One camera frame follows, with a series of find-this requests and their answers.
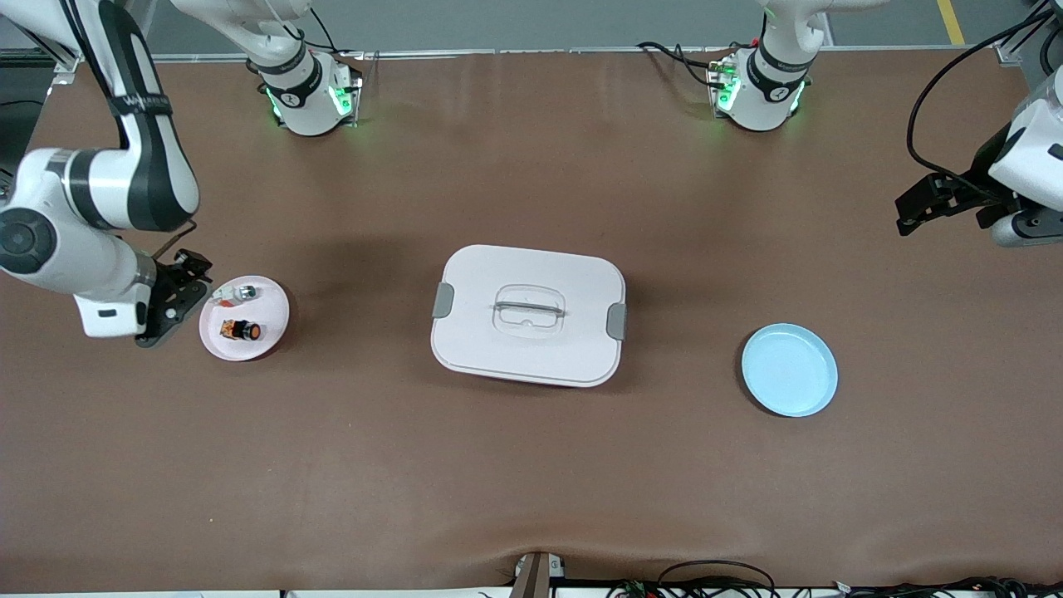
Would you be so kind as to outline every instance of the yellow floor line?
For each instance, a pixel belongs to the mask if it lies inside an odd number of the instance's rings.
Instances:
[[[960,21],[956,20],[956,11],[952,10],[951,0],[938,0],[938,10],[941,11],[941,20],[945,21],[945,31],[948,32],[948,40],[954,46],[963,46],[963,32],[960,31]]]

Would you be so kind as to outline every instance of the brown tabletop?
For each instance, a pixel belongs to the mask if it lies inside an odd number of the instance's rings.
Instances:
[[[72,298],[0,279],[0,591],[495,584],[739,559],[782,584],[1063,575],[1063,253],[973,215],[909,238],[905,123],[943,52],[824,53],[803,109],[713,120],[639,54],[383,62],[362,119],[275,127],[242,65],[159,66],[203,202],[182,245],[272,276],[296,322],[255,363],[195,324],[157,351],[83,337]],[[962,169],[1025,95],[990,53],[917,141]],[[112,144],[87,73],[35,144]],[[147,249],[165,235],[131,234]],[[592,390],[451,373],[428,334],[458,247],[598,255],[628,284],[620,370]],[[737,378],[792,322],[841,383],[807,420]]]

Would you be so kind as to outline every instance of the black joint cap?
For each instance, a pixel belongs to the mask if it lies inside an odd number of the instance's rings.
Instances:
[[[0,267],[32,274],[55,252],[55,226],[44,213],[27,207],[0,212]]]

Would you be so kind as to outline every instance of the blue plate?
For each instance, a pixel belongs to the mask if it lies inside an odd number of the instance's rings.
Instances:
[[[827,344],[792,324],[773,324],[749,339],[742,376],[761,405],[788,417],[816,413],[838,390],[838,364]]]

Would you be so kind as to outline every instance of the white container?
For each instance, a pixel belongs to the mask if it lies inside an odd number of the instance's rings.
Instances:
[[[473,244],[446,261],[432,351],[449,370],[596,387],[620,365],[624,276],[601,257]]]

